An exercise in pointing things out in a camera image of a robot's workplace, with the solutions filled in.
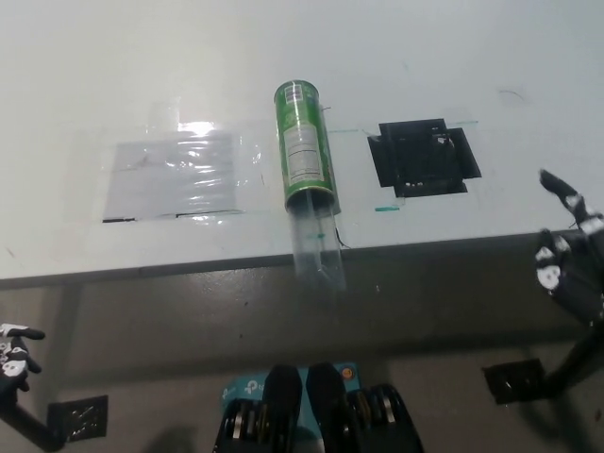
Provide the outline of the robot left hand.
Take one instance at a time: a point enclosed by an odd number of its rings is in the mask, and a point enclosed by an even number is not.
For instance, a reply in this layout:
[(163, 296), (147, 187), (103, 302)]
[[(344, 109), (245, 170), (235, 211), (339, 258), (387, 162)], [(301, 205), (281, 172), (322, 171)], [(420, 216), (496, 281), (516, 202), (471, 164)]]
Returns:
[(42, 368), (31, 357), (25, 340), (41, 341), (45, 333), (32, 327), (11, 323), (1, 324), (1, 397), (29, 391), (30, 374)]

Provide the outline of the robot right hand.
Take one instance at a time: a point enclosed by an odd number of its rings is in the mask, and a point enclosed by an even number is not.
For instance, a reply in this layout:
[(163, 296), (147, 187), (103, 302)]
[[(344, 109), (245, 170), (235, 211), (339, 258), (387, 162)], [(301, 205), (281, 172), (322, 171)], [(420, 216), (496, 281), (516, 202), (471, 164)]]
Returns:
[(584, 325), (603, 319), (603, 213), (547, 170), (540, 183), (573, 216), (576, 228), (564, 233), (539, 232), (535, 274), (552, 300)]

